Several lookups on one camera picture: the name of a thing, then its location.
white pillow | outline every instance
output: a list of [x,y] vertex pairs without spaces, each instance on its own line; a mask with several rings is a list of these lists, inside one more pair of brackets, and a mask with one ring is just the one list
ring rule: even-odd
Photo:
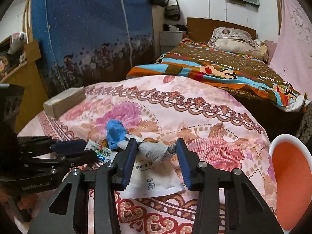
[[217,50],[253,56],[264,62],[268,61],[268,46],[265,42],[254,40],[254,47],[248,42],[238,39],[220,38],[215,41]]
[[214,42],[218,39],[235,39],[235,40],[244,40],[248,42],[251,46],[254,46],[252,37],[250,34],[244,30],[227,28],[227,27],[217,27],[213,30],[213,35],[208,42],[208,45],[214,47]]

tissue box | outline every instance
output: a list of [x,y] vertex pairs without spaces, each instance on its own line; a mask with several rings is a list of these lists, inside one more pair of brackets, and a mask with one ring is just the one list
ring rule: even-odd
[[48,116],[57,119],[85,98],[84,87],[69,88],[46,101],[43,108]]

silver screw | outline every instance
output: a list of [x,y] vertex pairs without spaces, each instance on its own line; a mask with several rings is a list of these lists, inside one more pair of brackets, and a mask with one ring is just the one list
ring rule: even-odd
[[238,169],[238,168],[235,168],[235,169],[233,170],[233,172],[234,172],[234,174],[236,174],[236,175],[241,175],[241,174],[242,174],[241,169]]
[[73,169],[72,171],[73,175],[78,175],[79,173],[81,173],[81,170],[79,168]]
[[199,166],[200,168],[205,168],[205,167],[208,166],[208,164],[207,164],[206,162],[204,162],[204,161],[201,161],[201,162],[198,163],[198,166]]
[[114,167],[115,166],[115,162],[114,161],[109,161],[106,163],[107,167]]

blue cloth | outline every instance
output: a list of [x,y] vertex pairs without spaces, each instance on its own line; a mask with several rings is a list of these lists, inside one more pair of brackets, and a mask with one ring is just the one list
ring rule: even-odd
[[117,149],[117,143],[125,140],[126,129],[119,120],[111,119],[106,126],[107,142],[110,149]]

bed frame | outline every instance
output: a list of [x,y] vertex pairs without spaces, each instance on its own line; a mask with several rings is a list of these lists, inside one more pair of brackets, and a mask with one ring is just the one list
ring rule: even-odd
[[254,29],[214,19],[188,17],[187,26],[188,36],[195,42],[208,42],[213,35],[213,30],[217,27],[244,30],[249,32],[253,40],[257,38],[257,33]]

